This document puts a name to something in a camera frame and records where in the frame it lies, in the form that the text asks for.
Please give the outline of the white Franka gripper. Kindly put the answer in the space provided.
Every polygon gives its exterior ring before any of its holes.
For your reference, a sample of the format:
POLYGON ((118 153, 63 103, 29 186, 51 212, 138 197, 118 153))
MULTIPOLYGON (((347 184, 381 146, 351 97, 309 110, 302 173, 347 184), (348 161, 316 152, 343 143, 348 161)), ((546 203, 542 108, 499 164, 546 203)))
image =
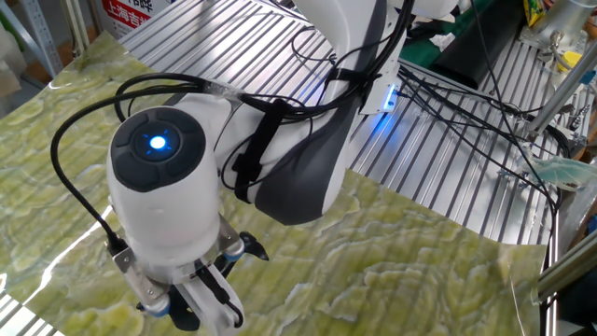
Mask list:
POLYGON ((178 291, 212 335, 234 336, 241 331, 243 306, 215 265, 200 268, 193 278, 178 285, 178 291))

